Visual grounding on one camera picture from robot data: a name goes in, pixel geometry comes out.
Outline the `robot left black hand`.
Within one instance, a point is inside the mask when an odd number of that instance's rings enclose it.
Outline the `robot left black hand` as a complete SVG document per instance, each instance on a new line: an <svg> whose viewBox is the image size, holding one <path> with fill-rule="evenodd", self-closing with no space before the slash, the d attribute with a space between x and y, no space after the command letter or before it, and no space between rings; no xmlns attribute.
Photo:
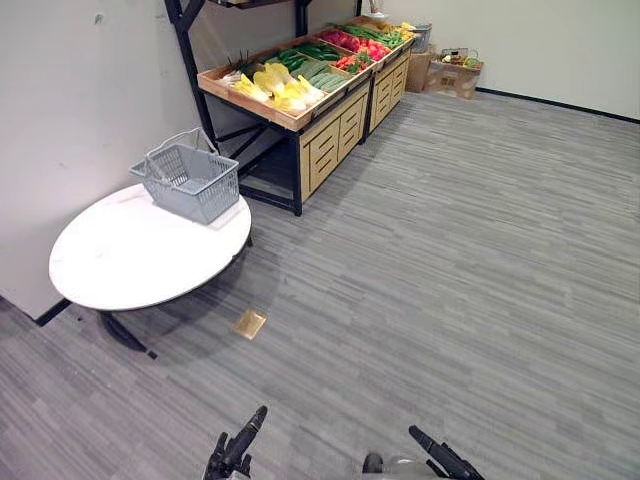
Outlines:
<svg viewBox="0 0 640 480"><path fill-rule="evenodd" d="M222 432L204 468L202 479L250 479L252 457L248 449L267 414L268 407L262 405L235 437Z"/></svg>

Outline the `robot right black hand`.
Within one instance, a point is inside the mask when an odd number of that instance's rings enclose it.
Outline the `robot right black hand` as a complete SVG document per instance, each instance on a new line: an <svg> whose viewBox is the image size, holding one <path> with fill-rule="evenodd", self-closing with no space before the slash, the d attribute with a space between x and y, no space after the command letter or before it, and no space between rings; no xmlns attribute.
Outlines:
<svg viewBox="0 0 640 480"><path fill-rule="evenodd" d="M445 442L437 443L416 425L411 425L408 428L408 432L429 455L426 464L434 471L437 477L448 479L484 479L470 462L461 458Z"/></svg>

